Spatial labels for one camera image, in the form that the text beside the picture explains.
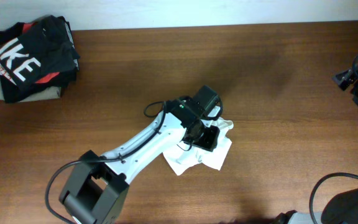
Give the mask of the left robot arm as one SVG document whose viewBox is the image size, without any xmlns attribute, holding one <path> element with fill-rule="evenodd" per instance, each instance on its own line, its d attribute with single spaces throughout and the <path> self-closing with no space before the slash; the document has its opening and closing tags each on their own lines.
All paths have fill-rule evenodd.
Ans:
<svg viewBox="0 0 358 224">
<path fill-rule="evenodd" d="M 163 101 L 154 120 L 121 146 L 97 155 L 84 153 L 76 161 L 57 170 L 71 168 L 59 196 L 71 220 L 66 223 L 114 223 L 118 218 L 129 185 L 163 151 L 202 149 L 212 152 L 218 145 L 219 129 L 212 125 L 223 112 L 219 95 L 202 86 L 194 96 Z"/>
</svg>

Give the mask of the white polo shirt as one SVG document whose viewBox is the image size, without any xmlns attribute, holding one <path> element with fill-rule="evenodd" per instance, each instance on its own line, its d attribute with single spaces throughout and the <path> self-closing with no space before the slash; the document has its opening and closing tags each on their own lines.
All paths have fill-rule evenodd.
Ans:
<svg viewBox="0 0 358 224">
<path fill-rule="evenodd" d="M 208 128 L 211 126 L 219 128 L 218 144 L 213 152 L 206 151 L 197 146 L 188 149 L 189 146 L 182 142 L 165 150 L 163 156 L 176 175 L 182 175 L 188 168 L 197 164 L 204 164 L 216 170 L 220 170 L 223 166 L 232 145 L 232 141 L 226 134 L 234 127 L 234 123 L 231 120 L 223 118 L 219 118 L 217 121 L 202 120 L 202 122 Z"/>
</svg>

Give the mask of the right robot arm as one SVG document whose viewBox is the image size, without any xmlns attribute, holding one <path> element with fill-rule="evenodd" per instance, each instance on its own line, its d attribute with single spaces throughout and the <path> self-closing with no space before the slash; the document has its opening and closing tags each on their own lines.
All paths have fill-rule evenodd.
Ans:
<svg viewBox="0 0 358 224">
<path fill-rule="evenodd" d="M 341 90 L 352 87 L 353 101 L 358 106 L 358 65 L 348 71 L 333 76 L 333 80 Z M 313 187 L 309 199 L 309 212 L 301 213 L 296 210 L 279 214 L 273 224 L 292 223 L 358 223 L 358 188 L 335 195 L 325 206 L 322 212 L 314 211 L 314 196 L 321 184 L 334 177 L 346 177 L 358 180 L 358 175 L 336 172 L 325 175 Z"/>
</svg>

